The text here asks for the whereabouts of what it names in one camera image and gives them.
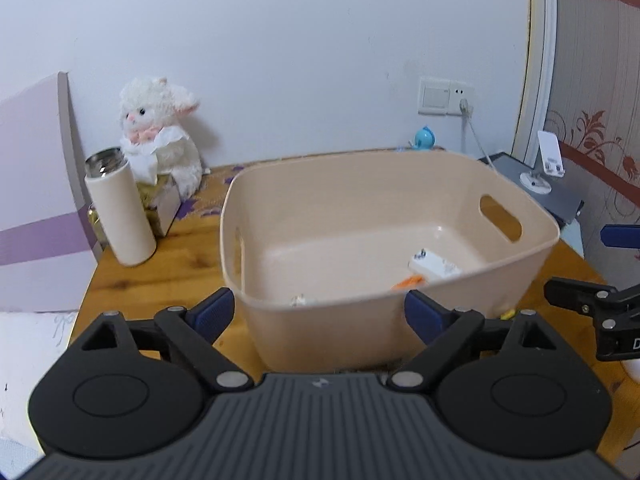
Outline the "orange plush toy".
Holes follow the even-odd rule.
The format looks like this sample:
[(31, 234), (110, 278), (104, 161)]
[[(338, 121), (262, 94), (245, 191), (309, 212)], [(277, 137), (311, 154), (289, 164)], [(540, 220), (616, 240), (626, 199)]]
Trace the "orange plush toy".
[(405, 290), (405, 289), (415, 289), (420, 287), (426, 283), (426, 279), (423, 275), (420, 274), (412, 274), (408, 278), (405, 278), (401, 282), (395, 284), (392, 289), (393, 290)]

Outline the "white rectangular box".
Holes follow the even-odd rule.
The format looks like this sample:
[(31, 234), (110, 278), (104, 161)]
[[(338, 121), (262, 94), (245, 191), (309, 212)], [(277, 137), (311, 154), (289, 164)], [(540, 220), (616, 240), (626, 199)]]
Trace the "white rectangular box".
[(459, 276), (462, 271), (448, 259), (421, 249), (409, 260), (408, 268), (414, 273), (423, 276), (427, 281), (448, 280)]

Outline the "black box yellow top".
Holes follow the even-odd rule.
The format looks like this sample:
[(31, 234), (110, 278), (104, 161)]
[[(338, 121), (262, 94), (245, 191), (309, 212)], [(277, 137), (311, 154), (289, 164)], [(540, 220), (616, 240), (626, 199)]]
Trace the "black box yellow top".
[(516, 315), (516, 310), (510, 309), (510, 310), (507, 310), (506, 312), (503, 312), (503, 314), (500, 315), (500, 318), (503, 321), (507, 321), (507, 320), (510, 320), (511, 318), (514, 318), (515, 315)]

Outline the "dark grey laptop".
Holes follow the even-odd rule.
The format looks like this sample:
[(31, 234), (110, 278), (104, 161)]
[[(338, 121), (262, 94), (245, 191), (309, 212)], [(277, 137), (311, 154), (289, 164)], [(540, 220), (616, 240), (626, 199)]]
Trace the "dark grey laptop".
[(573, 222), (580, 215), (584, 201), (558, 179), (547, 176), (541, 169), (530, 168), (506, 153), (490, 155), (489, 160), (499, 174), (518, 185), (548, 211), (559, 226)]

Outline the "white phone stand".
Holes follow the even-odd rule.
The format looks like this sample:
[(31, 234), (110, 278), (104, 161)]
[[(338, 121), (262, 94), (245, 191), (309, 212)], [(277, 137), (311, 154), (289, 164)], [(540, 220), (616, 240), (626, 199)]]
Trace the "white phone stand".
[(532, 170), (522, 172), (520, 182), (528, 192), (549, 195), (552, 185), (548, 178), (562, 179), (565, 174), (560, 144), (556, 134), (546, 130), (539, 130), (537, 138), (540, 162)]

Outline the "tissue box with tissue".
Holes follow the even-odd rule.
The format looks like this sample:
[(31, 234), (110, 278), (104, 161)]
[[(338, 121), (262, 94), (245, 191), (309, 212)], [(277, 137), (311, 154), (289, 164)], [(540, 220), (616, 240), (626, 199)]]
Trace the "tissue box with tissue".
[(134, 143), (128, 136), (120, 139), (156, 238), (167, 235), (182, 203), (175, 179), (160, 163), (163, 157), (172, 157), (175, 151), (180, 151), (180, 138), (172, 128), (163, 128), (151, 141)]

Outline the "beige plastic storage bin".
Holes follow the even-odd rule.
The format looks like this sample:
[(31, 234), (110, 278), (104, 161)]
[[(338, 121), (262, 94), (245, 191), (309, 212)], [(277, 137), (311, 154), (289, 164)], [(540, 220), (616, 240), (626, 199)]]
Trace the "beige plastic storage bin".
[(458, 274), (423, 291), (495, 318), (559, 241), (556, 221), (478, 160), (445, 151), (352, 153), (256, 165), (232, 181), (220, 260), (255, 348), (275, 372), (335, 372), (421, 349), (402, 281), (430, 252)]

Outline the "gold foil packet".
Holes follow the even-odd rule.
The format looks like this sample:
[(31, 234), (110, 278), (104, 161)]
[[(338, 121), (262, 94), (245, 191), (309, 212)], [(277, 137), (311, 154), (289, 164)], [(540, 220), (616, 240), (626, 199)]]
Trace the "gold foil packet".
[(100, 246), (102, 248), (107, 247), (108, 239), (104, 232), (101, 220), (99, 218), (99, 215), (98, 215), (98, 212), (96, 211), (95, 206), (90, 205), (88, 207), (87, 216), (88, 216), (90, 226), (93, 229), (94, 235), (96, 236), (96, 240), (100, 243)]

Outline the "purple white board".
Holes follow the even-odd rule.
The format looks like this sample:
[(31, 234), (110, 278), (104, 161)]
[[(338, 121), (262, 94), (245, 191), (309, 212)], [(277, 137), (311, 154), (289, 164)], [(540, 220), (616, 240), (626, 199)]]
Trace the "purple white board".
[(100, 253), (63, 73), (1, 103), (1, 307), (80, 307)]

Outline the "cream thermos bottle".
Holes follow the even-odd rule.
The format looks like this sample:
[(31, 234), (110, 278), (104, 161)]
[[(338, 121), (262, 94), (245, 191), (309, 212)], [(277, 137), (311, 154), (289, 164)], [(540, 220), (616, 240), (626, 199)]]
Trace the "cream thermos bottle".
[(107, 148), (85, 161), (85, 182), (103, 231), (123, 266), (138, 266), (152, 257), (156, 241), (120, 148)]

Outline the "blue figurine toy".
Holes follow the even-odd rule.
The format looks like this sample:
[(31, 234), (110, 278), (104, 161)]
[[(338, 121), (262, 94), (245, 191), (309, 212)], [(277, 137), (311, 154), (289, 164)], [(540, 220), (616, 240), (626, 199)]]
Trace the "blue figurine toy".
[(417, 151), (429, 151), (434, 148), (436, 143), (435, 133), (427, 126), (416, 132), (413, 140), (409, 142), (410, 148)]

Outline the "white plush lamb toy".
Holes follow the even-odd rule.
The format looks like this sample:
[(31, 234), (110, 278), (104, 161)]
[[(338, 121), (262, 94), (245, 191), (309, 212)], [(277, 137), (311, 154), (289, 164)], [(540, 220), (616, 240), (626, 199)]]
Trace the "white plush lamb toy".
[(120, 147), (134, 180), (154, 185), (169, 176), (180, 200), (191, 198), (201, 185), (203, 165), (180, 118), (198, 109), (196, 96), (165, 78), (136, 78), (122, 88), (119, 99)]

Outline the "white wall switch socket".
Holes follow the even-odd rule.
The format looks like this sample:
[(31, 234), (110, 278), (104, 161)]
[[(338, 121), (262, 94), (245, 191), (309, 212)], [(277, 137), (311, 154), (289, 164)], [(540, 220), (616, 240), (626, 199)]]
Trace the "white wall switch socket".
[(475, 88), (466, 82), (421, 77), (418, 90), (420, 115), (462, 116), (472, 110)]

